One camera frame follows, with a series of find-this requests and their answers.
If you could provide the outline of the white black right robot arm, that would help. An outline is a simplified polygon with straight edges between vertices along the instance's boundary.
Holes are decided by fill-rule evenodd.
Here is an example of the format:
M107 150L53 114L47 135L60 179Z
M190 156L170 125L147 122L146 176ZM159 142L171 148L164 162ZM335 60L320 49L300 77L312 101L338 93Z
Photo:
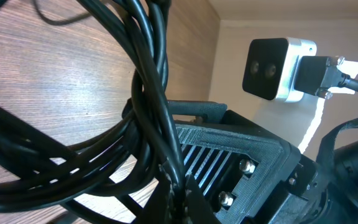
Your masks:
M311 160L288 141L205 101L171 101L185 170L221 223L358 223L358 141L334 148L339 125Z

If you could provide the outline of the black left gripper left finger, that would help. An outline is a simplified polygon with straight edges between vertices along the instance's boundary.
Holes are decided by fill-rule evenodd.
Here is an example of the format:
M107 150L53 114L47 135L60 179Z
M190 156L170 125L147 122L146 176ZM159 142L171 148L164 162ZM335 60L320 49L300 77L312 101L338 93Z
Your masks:
M174 220L177 194L173 182L163 165L158 166L157 174L158 184L134 224L169 224Z

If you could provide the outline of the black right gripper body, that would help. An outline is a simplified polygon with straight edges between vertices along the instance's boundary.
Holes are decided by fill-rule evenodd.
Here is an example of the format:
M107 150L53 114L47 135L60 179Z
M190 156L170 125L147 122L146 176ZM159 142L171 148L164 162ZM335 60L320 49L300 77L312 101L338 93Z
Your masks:
M312 223L317 166L286 140L215 102L170 101L185 174L221 223Z

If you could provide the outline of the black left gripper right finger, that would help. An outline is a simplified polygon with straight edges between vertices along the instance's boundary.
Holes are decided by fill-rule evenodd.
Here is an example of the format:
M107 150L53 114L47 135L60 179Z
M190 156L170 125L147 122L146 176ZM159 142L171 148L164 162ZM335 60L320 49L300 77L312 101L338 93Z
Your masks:
M220 224L193 175L186 176L185 223Z

